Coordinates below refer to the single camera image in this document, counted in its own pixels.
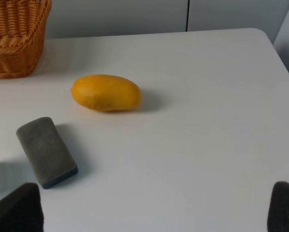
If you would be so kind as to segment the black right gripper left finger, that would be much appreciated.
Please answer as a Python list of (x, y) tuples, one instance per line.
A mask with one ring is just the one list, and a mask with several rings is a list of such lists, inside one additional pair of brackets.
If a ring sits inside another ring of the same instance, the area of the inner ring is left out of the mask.
[(43, 232), (39, 187), (25, 183), (0, 200), (0, 232)]

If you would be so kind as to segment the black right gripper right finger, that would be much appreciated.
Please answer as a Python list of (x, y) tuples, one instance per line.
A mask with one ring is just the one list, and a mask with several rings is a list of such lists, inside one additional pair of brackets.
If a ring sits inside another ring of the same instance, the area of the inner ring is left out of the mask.
[(289, 183), (279, 181), (274, 184), (269, 212), (267, 231), (289, 232)]

